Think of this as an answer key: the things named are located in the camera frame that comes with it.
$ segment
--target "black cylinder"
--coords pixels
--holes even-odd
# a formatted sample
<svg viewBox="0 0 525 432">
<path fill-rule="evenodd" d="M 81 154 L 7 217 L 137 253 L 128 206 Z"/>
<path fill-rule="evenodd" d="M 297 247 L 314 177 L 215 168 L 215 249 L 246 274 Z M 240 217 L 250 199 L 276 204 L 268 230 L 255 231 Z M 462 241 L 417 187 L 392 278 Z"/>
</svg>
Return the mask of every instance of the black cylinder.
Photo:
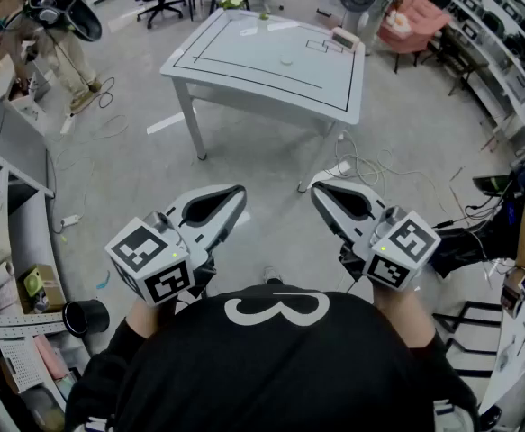
<svg viewBox="0 0 525 432">
<path fill-rule="evenodd" d="M 102 333 L 110 325 L 108 310 L 96 299 L 67 302 L 62 309 L 62 319 L 69 333 L 77 338 Z"/>
</svg>

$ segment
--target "white cube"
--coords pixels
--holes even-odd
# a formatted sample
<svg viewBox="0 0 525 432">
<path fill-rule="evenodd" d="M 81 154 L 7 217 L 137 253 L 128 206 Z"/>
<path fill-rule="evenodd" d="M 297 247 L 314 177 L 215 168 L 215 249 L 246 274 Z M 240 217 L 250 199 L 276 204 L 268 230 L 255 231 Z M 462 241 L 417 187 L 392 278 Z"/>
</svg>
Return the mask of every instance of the white cube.
<svg viewBox="0 0 525 432">
<path fill-rule="evenodd" d="M 432 227 L 411 211 L 372 246 L 363 272 L 401 291 L 426 264 L 439 243 L 440 237 Z"/>
<path fill-rule="evenodd" d="M 151 306 L 195 285 L 188 252 L 139 218 L 131 220 L 105 250 L 123 281 Z"/>
</svg>

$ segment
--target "pink armchair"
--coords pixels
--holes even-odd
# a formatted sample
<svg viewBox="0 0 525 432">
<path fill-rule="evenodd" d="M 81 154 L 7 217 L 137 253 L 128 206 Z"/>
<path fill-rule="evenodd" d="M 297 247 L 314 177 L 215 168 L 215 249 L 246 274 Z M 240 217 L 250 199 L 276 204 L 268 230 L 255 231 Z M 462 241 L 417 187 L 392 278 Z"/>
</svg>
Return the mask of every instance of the pink armchair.
<svg viewBox="0 0 525 432">
<path fill-rule="evenodd" d="M 432 36 L 450 22 L 450 16 L 442 13 L 428 0 L 403 0 L 398 13 L 406 16 L 410 30 L 406 27 L 407 31 L 403 31 L 402 26 L 392 26 L 384 18 L 378 31 L 378 37 L 396 52 L 395 74 L 398 73 L 398 59 L 401 54 L 416 53 L 416 67 L 418 57 L 427 48 Z"/>
</svg>

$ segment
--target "white logo on shirt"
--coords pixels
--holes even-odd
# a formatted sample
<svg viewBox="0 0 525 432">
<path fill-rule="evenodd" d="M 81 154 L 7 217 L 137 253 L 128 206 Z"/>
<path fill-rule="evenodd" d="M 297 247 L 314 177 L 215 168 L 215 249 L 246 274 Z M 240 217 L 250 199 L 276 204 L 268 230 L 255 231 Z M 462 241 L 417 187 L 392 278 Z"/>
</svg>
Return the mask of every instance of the white logo on shirt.
<svg viewBox="0 0 525 432">
<path fill-rule="evenodd" d="M 280 301 L 270 309 L 259 313 L 242 313 L 238 310 L 238 304 L 242 302 L 242 299 L 229 299 L 224 303 L 224 311 L 230 321 L 243 327 L 258 325 L 278 314 L 282 314 L 285 319 L 299 327 L 308 327 L 324 317 L 330 307 L 328 296 L 321 292 L 275 292 L 274 295 L 312 296 L 318 301 L 318 307 L 311 313 L 300 313 Z"/>
</svg>

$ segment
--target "gray floor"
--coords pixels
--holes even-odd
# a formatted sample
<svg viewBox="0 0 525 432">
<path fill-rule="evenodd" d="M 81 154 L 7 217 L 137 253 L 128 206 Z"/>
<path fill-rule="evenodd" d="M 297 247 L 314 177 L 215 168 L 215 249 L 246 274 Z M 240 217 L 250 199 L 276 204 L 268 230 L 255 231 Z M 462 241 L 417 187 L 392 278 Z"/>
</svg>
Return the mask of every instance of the gray floor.
<svg viewBox="0 0 525 432">
<path fill-rule="evenodd" d="M 285 5 L 281 13 L 285 17 L 317 23 L 316 1 L 274 0 L 272 6 L 279 3 Z M 102 80 L 115 77 L 113 102 L 104 109 L 89 107 L 78 116 L 74 133 L 60 141 L 64 93 L 55 87 L 42 102 L 52 116 L 60 118 L 56 121 L 59 126 L 49 130 L 52 156 L 68 150 L 58 162 L 56 220 L 82 212 L 91 163 L 81 159 L 70 169 L 60 169 L 83 156 L 94 161 L 86 214 L 64 231 L 64 238 L 57 236 L 55 240 L 69 296 L 97 297 L 111 314 L 110 329 L 89 338 L 89 346 L 95 352 L 105 347 L 133 300 L 114 272 L 104 245 L 132 217 L 163 209 L 183 191 L 204 185 L 243 184 L 249 198 L 249 220 L 216 251 L 219 274 L 209 293 L 255 284 L 266 265 L 276 266 L 290 284 L 319 290 L 348 288 L 351 281 L 337 260 L 340 241 L 330 234 L 310 196 L 296 192 L 320 143 L 315 132 L 196 103 L 208 151 L 206 161 L 196 159 L 183 121 L 147 134 L 147 127 L 180 112 L 171 81 L 158 70 L 199 22 L 158 16 L 155 27 L 148 31 L 144 22 L 121 18 L 137 7 L 134 0 L 108 0 L 98 5 L 104 37 L 84 47 Z M 114 31 L 108 29 L 108 22 Z M 436 185 L 435 193 L 421 175 L 387 173 L 387 203 L 416 210 L 430 225 L 456 219 L 461 210 L 454 194 L 462 205 L 481 202 L 483 197 L 472 186 L 471 177 L 507 171 L 511 152 L 503 144 L 487 145 L 491 135 L 487 126 L 481 126 L 485 118 L 482 109 L 468 92 L 447 96 L 452 78 L 435 61 L 415 68 L 412 59 L 404 56 L 398 75 L 393 66 L 394 57 L 381 47 L 367 58 L 362 121 L 351 130 L 359 155 L 376 159 L 380 150 L 391 150 L 394 171 L 420 170 Z M 120 114 L 123 117 L 101 129 Z M 114 134 L 126 123 L 128 128 L 116 137 L 91 140 Z M 350 151 L 349 144 L 342 143 L 340 150 Z M 389 163 L 388 154 L 381 159 Z M 374 188 L 383 194 L 382 181 Z M 440 209 L 437 196 L 448 214 Z M 107 271 L 111 274 L 109 284 L 97 290 Z M 450 310 L 471 297 L 496 302 L 501 283 L 496 276 L 494 273 L 491 290 L 482 265 L 456 271 L 447 285 L 439 285 L 426 270 L 419 292 L 429 311 Z M 369 299 L 371 287 L 361 281 L 352 292 Z"/>
</svg>

